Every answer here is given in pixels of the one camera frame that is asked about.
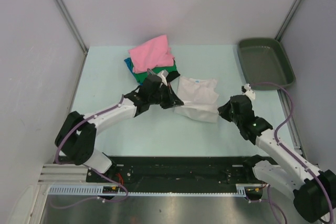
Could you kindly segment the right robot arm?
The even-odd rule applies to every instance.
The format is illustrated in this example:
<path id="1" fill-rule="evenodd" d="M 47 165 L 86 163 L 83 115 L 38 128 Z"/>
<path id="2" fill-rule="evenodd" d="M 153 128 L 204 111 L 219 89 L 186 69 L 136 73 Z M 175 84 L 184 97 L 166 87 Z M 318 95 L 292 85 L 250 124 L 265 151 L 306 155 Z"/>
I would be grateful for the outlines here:
<path id="1" fill-rule="evenodd" d="M 325 215 L 330 216 L 330 223 L 334 222 L 335 174 L 331 170 L 324 172 L 291 150 L 268 121 L 254 114 L 247 95 L 232 96 L 218 108 L 218 114 L 233 122 L 243 139 L 266 152 L 277 163 L 274 166 L 261 156 L 253 156 L 242 169 L 245 181 L 266 182 L 292 200 L 296 211 L 309 223 Z"/>

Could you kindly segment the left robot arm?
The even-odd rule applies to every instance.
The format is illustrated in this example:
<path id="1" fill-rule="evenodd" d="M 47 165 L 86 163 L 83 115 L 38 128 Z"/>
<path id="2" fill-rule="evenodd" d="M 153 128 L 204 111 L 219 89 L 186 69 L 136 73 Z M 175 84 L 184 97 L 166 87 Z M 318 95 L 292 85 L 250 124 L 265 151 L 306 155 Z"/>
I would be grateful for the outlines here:
<path id="1" fill-rule="evenodd" d="M 112 160 L 95 148 L 96 137 L 113 125 L 146 112 L 151 105 L 170 109 L 183 106 L 184 102 L 164 76 L 154 74 L 147 76 L 142 85 L 122 95 L 120 101 L 112 106 L 88 114 L 69 113 L 55 139 L 55 163 L 60 163 L 59 154 L 63 153 L 69 163 L 84 165 L 98 172 L 103 181 L 112 181 L 116 169 Z"/>

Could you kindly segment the white t shirt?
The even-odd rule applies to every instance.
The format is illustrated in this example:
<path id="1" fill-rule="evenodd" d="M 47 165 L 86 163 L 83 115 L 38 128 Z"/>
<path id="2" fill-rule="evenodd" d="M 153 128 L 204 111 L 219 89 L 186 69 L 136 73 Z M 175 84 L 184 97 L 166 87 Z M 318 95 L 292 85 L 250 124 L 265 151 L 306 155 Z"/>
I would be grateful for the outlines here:
<path id="1" fill-rule="evenodd" d="M 216 123 L 219 98 L 219 94 L 215 92 L 217 84 L 216 79 L 201 80 L 181 76 L 177 96 L 184 105 L 176 107 L 174 112 L 195 121 Z"/>

